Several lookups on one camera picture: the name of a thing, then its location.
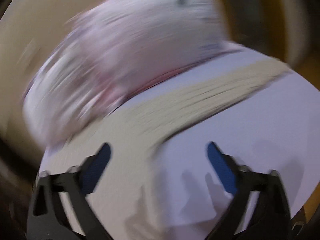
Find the white bed sheet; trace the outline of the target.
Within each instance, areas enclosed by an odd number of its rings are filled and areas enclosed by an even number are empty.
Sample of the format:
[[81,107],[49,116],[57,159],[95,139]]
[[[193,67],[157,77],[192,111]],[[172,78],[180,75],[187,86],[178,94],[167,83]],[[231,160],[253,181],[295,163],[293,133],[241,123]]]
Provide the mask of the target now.
[[319,182],[319,90],[293,70],[157,148],[128,123],[99,120],[40,166],[63,173],[110,143],[88,202],[114,239],[204,239],[232,199],[208,160],[212,141],[256,172],[278,171],[292,214]]

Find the pink floral duvet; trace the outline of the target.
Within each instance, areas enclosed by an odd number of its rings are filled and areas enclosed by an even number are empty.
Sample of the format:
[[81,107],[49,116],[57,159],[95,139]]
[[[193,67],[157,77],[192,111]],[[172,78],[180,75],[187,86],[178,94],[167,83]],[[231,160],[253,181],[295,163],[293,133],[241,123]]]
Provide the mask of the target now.
[[25,122],[39,146],[56,145],[130,96],[238,49],[212,0],[106,0],[73,18],[34,76]]

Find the beige knit sweater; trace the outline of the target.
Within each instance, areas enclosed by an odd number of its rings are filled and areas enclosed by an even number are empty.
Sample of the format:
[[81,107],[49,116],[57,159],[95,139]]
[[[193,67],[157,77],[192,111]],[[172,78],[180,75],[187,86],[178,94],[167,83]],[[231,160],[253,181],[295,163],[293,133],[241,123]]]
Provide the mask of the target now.
[[89,205],[115,239],[132,236],[134,218],[141,219],[155,239],[162,239],[164,228],[151,165],[159,146],[173,135],[263,89],[289,70],[287,64],[269,58],[120,107],[66,143],[51,157],[48,170],[59,173],[79,165],[108,142],[111,162],[89,198]]

